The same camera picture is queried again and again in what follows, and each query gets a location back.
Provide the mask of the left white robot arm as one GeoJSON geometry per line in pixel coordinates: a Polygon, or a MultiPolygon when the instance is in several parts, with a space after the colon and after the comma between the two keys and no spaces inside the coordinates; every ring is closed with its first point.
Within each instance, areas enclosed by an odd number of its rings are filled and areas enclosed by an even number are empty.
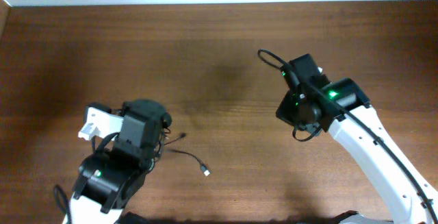
{"type": "Polygon", "coordinates": [[[88,104],[78,137],[92,143],[92,153],[79,165],[63,222],[117,223],[160,158],[171,123],[166,108],[150,99],[114,110],[88,104]]]}

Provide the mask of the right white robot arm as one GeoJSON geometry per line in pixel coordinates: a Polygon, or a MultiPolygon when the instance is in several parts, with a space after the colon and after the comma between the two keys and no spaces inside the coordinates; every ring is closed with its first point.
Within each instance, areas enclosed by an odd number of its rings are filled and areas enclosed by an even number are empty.
{"type": "Polygon", "coordinates": [[[282,61],[289,90],[276,117],[309,139],[326,132],[360,166],[394,223],[436,223],[437,191],[393,141],[370,99],[350,78],[331,82],[313,58],[282,61]]]}

